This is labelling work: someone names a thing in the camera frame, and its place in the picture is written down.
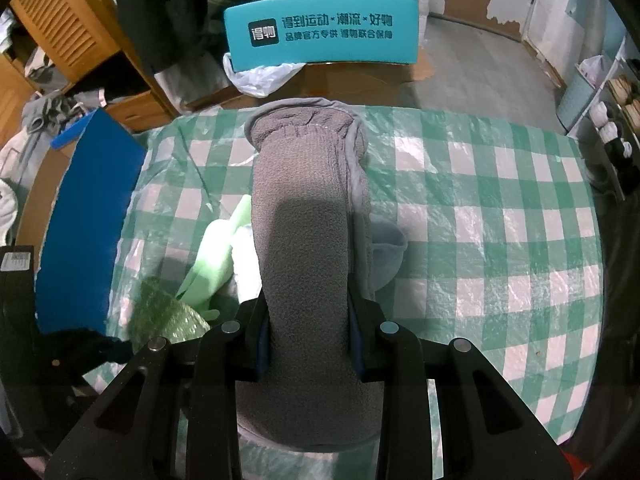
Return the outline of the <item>green glitter sponge cloth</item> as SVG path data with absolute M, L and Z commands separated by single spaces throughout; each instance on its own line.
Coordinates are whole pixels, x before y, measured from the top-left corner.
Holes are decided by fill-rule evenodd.
M 158 278 L 145 278 L 134 300 L 127 335 L 134 351 L 151 339 L 166 338 L 171 344 L 198 339 L 210 329 L 193 308 L 162 289 Z

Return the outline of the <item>light green cloth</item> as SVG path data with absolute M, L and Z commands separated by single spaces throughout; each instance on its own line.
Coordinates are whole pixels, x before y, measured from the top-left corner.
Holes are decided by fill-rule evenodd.
M 178 289 L 176 298 L 207 322 L 220 318 L 220 307 L 212 307 L 210 300 L 230 278 L 239 302 L 256 299 L 262 290 L 251 216 L 252 198 L 243 195 L 229 218 L 210 222 Z

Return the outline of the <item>light grey blue sock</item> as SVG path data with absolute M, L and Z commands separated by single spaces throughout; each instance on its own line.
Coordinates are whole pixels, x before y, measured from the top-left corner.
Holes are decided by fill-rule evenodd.
M 398 225 L 370 215 L 372 240 L 371 285 L 375 292 L 390 284 L 404 261 L 408 240 Z

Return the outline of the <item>long grey sock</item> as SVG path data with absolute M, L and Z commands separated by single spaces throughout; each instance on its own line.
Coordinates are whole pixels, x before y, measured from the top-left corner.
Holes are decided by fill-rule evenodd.
M 245 134 L 258 154 L 252 228 L 271 360 L 236 387 L 239 425 L 286 450 L 356 448 L 378 436 L 383 402 L 348 348 L 348 291 L 373 295 L 366 129 L 346 105 L 308 98 L 259 107 Z

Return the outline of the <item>black sock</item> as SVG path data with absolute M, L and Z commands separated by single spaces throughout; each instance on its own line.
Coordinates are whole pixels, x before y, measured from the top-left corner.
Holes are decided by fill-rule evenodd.
M 134 356 L 130 341 L 94 330 L 60 330 L 41 334 L 37 356 L 43 378 L 65 393 L 78 388 L 84 375 L 105 363 L 127 364 Z

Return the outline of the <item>blue cardboard box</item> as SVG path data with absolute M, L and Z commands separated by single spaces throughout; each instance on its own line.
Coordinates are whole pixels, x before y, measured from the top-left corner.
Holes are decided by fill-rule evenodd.
M 103 110 L 51 141 L 16 239 L 34 250 L 43 333 L 104 333 L 117 246 L 144 159 L 144 147 Z

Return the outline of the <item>green checkered tablecloth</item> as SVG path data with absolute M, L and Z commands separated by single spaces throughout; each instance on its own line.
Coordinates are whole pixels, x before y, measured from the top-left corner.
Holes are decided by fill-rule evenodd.
M 558 442 L 574 432 L 602 320 L 596 214 L 567 136 L 444 110 L 362 106 L 373 211 L 408 240 L 376 299 L 438 342 L 472 341 Z M 210 222 L 252 187 L 245 110 L 174 120 L 145 139 L 105 320 L 128 338 L 142 287 L 163 308 Z

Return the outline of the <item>wooden louvered cabinet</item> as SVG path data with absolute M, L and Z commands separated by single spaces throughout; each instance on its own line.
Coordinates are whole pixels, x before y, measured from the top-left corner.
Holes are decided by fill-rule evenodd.
M 107 113 L 134 132 L 178 116 L 145 73 L 119 26 L 113 0 L 9 0 L 6 5 L 64 77 L 63 93 L 103 89 Z

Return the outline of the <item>white plastic bag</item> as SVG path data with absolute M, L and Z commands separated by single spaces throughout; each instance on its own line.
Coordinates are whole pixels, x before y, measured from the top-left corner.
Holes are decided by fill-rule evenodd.
M 265 99 L 293 79 L 305 63 L 283 63 L 276 66 L 257 66 L 250 70 L 235 70 L 229 52 L 222 58 L 222 68 L 235 89 L 256 99 Z

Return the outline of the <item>flat brown cardboard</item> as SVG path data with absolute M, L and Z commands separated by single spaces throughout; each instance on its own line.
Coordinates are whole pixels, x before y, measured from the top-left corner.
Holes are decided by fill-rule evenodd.
M 220 105 L 226 110 L 255 107 L 289 98 L 326 98 L 352 105 L 401 106 L 407 84 L 435 75 L 425 51 L 420 48 L 416 64 L 323 63 L 308 64 L 282 88 L 265 99 L 253 98 L 233 86 L 189 103 L 190 112 Z

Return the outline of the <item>teal printed box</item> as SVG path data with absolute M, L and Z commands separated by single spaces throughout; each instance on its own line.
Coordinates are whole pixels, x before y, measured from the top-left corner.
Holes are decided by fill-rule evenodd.
M 233 68 L 283 63 L 413 64 L 419 0 L 257 0 L 224 11 Z

